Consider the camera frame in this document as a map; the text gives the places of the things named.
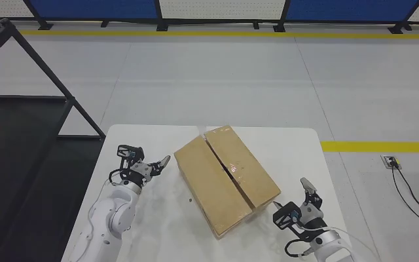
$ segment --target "black cable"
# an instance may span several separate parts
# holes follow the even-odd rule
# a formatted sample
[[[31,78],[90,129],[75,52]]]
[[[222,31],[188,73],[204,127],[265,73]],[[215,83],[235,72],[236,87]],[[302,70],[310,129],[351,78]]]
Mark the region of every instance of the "black cable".
[[[289,246],[292,244],[292,243],[295,243],[295,242],[304,242],[303,240],[301,240],[301,239],[294,239],[294,240],[291,240],[291,241],[289,241],[286,245],[285,245],[285,253],[288,255],[288,256],[290,256],[290,257],[299,257],[299,256],[305,256],[304,254],[292,254],[292,253],[289,253],[288,252],[288,248],[289,248]]]
[[[123,171],[123,170],[124,170],[123,168],[118,168],[118,169],[113,170],[111,173],[109,173],[109,182],[112,183],[112,175],[115,172],[119,172],[119,171]]]
[[[409,206],[409,204],[407,204],[406,200],[403,198],[403,196],[400,193],[400,190],[397,186],[397,183],[395,182],[395,177],[394,177],[394,166],[392,166],[392,174],[393,174],[393,181],[394,181],[394,185],[395,188],[397,189],[397,192],[399,193],[399,196],[401,197],[401,199],[403,200],[403,202],[406,204],[406,206],[417,216],[419,217],[419,215]]]
[[[401,171],[400,171],[400,169],[398,167],[396,167],[396,168],[399,171],[399,173],[400,173],[401,177],[403,178],[403,180],[405,180],[405,183],[406,183],[407,187],[409,188],[410,194],[412,195],[413,199],[416,201],[416,203],[419,204],[419,201],[418,201],[418,199],[416,199],[415,195],[413,194],[412,188],[410,187],[409,183],[407,183],[407,180],[406,180],[405,176],[401,173]]]

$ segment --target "floor stripe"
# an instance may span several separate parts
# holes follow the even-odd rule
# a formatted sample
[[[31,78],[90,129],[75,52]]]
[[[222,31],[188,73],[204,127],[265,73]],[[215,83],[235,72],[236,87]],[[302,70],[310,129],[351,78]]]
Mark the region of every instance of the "floor stripe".
[[[419,142],[323,141],[323,152],[419,153]]]
[[[65,35],[92,37],[306,37],[343,39],[419,39],[419,34],[392,35],[390,33],[270,33],[270,32],[230,32],[230,31],[55,31],[20,30],[23,35]]]

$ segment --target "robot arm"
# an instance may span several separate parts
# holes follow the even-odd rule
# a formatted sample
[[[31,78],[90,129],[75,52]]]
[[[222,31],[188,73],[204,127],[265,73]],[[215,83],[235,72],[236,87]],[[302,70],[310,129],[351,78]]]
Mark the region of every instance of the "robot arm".
[[[350,253],[354,262],[363,262],[362,258],[356,254],[351,247],[342,239],[335,230],[329,230],[323,220],[323,212],[320,210],[322,199],[317,194],[317,189],[306,179],[302,178],[306,199],[300,207],[294,202],[289,202],[285,206],[275,202],[278,211],[274,213],[273,220],[281,230],[291,229],[299,238],[288,242],[285,252],[290,257],[304,257],[314,253],[318,262],[325,262],[328,257],[341,249],[346,249]],[[304,230],[299,233],[293,226],[297,225]],[[310,244],[305,252],[301,254],[291,254],[288,247],[298,241]]]
[[[131,227],[142,188],[153,176],[159,176],[170,160],[170,156],[166,156],[155,163],[144,163],[142,148],[128,145],[118,146],[117,155],[122,158],[120,168],[109,174],[109,181],[115,188],[107,198],[95,203],[89,210],[89,224],[80,234],[70,262],[117,260],[122,233]],[[112,182],[115,172],[119,172],[120,183]]]

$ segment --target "power cord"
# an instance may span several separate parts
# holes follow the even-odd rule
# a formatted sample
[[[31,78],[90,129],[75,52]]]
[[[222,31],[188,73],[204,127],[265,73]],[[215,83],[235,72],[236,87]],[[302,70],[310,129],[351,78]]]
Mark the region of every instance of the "power cord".
[[[399,171],[401,177],[403,178],[403,180],[405,181],[407,187],[409,188],[410,194],[412,195],[413,199],[416,201],[416,203],[419,204],[418,199],[413,194],[412,188],[410,187],[410,185],[407,182],[407,180],[406,180],[405,176],[403,175],[403,173],[400,171],[399,164],[397,163],[397,161],[395,161],[394,158],[392,158],[392,160],[390,161],[390,166],[392,167],[393,181],[394,181],[395,188],[396,188],[397,192],[399,193],[399,196],[401,197],[401,199],[403,200],[403,202],[406,204],[406,206],[411,210],[411,212],[413,212],[416,215],[416,217],[419,217],[419,215],[409,206],[409,204],[407,204],[405,198],[403,198],[403,196],[400,193],[400,190],[399,190],[399,187],[397,186],[397,183],[395,182],[394,168],[396,168],[397,171]]]

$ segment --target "box flap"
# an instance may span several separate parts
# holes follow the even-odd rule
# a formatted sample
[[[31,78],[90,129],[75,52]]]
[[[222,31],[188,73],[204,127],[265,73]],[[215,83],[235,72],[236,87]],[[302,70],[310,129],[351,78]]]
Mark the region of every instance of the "box flap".
[[[189,189],[217,236],[251,213],[203,137],[198,136],[174,155]]]
[[[205,137],[218,159],[251,201],[252,208],[262,206],[281,193],[231,126],[209,131]]]

